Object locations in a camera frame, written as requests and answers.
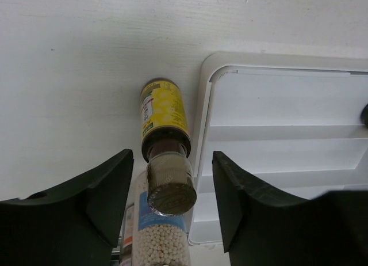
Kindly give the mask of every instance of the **bottle with yellow label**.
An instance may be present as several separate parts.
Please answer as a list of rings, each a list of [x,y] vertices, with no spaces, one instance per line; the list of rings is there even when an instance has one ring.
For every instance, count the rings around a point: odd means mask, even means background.
[[[147,200],[160,215],[179,215],[194,206],[197,194],[188,156],[190,138],[178,86],[149,81],[141,92],[142,155],[148,162]]]

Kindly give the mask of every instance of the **yellow can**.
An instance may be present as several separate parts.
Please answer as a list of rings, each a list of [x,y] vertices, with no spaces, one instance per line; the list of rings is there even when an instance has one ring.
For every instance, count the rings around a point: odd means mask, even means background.
[[[171,80],[157,78],[149,81],[140,95],[142,155],[148,162],[153,144],[162,139],[175,139],[190,154],[188,126],[178,86]]]

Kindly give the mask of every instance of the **label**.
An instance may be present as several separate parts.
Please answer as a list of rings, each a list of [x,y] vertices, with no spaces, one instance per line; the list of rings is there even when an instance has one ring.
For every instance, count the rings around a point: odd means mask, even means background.
[[[122,247],[130,245],[133,242],[133,224],[134,224],[134,206],[126,209],[124,223],[124,241]]]
[[[128,259],[123,260],[120,263],[120,266],[132,266],[132,258],[130,257]]]
[[[185,231],[184,216],[160,216],[155,214],[147,204],[147,192],[143,192],[139,198],[139,222],[138,230],[152,225],[172,225]]]
[[[168,81],[148,84],[141,94],[142,137],[162,126],[173,126],[188,133],[180,90]]]

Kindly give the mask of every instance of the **blue label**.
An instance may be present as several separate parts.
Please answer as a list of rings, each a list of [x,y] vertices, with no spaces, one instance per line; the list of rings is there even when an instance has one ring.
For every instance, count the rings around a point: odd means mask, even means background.
[[[160,216],[155,214],[147,204],[147,192],[143,192],[139,199],[138,230],[152,225],[173,225],[185,231],[184,216]]]

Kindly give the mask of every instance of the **plastic container of white beads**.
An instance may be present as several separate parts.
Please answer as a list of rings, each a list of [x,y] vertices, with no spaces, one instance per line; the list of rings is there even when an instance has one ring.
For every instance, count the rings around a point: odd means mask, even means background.
[[[183,215],[160,216],[147,203],[147,176],[136,180],[133,266],[190,266]]]

